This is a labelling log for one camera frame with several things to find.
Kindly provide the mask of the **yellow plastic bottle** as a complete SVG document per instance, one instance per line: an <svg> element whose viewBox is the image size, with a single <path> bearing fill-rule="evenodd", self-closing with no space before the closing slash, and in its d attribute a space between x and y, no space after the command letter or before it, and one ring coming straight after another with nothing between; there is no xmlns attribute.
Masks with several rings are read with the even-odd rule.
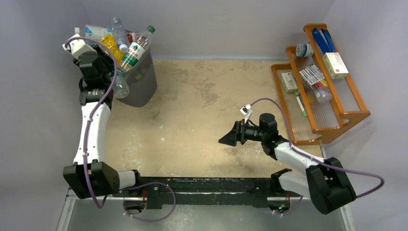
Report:
<svg viewBox="0 0 408 231"><path fill-rule="evenodd" d="M114 55L115 60L119 63L123 56L124 53L120 51L120 49L118 48L116 41L114 39L114 37L111 34L107 34L105 35L100 42L106 46Z"/></svg>

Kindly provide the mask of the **blue label water bottle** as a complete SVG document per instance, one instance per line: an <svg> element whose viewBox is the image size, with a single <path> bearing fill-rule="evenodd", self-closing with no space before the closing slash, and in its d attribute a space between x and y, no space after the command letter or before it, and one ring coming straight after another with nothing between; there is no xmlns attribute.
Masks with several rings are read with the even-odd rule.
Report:
<svg viewBox="0 0 408 231"><path fill-rule="evenodd" d="M100 26L85 25L84 27L75 27L75 34L82 37L91 38L100 41L106 35L112 35L112 28L105 28Z"/></svg>

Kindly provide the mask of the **green white label bottle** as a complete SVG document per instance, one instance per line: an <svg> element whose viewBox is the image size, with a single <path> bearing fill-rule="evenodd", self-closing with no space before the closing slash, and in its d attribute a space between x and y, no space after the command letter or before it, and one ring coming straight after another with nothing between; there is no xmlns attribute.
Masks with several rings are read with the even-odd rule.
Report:
<svg viewBox="0 0 408 231"><path fill-rule="evenodd" d="M144 56L152 43L154 32L155 28L152 25L149 25L146 30L137 33L137 36L133 39L128 51L124 54L119 64L119 67L123 72L132 69Z"/></svg>

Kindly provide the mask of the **amber tea bottle red label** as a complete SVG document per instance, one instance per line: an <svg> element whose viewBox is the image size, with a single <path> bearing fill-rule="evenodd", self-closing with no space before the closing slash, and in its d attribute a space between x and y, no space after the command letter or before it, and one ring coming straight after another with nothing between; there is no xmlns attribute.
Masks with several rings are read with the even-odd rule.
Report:
<svg viewBox="0 0 408 231"><path fill-rule="evenodd" d="M127 38L129 43L132 43L137 40L137 38L140 36L140 32L127 32Z"/></svg>

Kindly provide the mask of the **green label clear bottle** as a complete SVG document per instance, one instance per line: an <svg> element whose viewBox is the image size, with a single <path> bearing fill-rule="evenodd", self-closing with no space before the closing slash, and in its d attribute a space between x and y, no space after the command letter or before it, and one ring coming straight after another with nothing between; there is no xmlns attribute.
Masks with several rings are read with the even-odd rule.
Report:
<svg viewBox="0 0 408 231"><path fill-rule="evenodd" d="M130 93L129 86L124 77L124 72L118 69L115 83L113 86L114 98L123 99Z"/></svg>

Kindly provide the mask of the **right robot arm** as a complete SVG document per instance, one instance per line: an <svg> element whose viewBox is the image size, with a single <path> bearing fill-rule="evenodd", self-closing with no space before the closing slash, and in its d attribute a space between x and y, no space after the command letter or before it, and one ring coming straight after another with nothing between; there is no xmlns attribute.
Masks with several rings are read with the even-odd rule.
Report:
<svg viewBox="0 0 408 231"><path fill-rule="evenodd" d="M300 154L300 149L279 134L273 114L261 114L257 126L244 120L235 121L231 131L218 140L232 147L246 141L260 142L266 155L292 167L271 175L270 189L274 195L294 192L310 199L324 215L356 200L356 192L342 171L341 162L334 157L324 159L309 153Z"/></svg>

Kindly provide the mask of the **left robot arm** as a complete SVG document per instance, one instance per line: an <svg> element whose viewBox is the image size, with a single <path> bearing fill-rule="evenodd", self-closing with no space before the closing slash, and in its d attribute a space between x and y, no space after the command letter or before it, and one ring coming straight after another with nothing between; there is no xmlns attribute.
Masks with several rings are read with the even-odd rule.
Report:
<svg viewBox="0 0 408 231"><path fill-rule="evenodd" d="M112 109L113 92L109 89L114 62L98 46L92 46L74 59L82 77L79 102L82 126L73 164L63 169L63 177L80 199L117 194L122 189L132 197L143 192L136 170L119 172L105 160L105 133Z"/></svg>

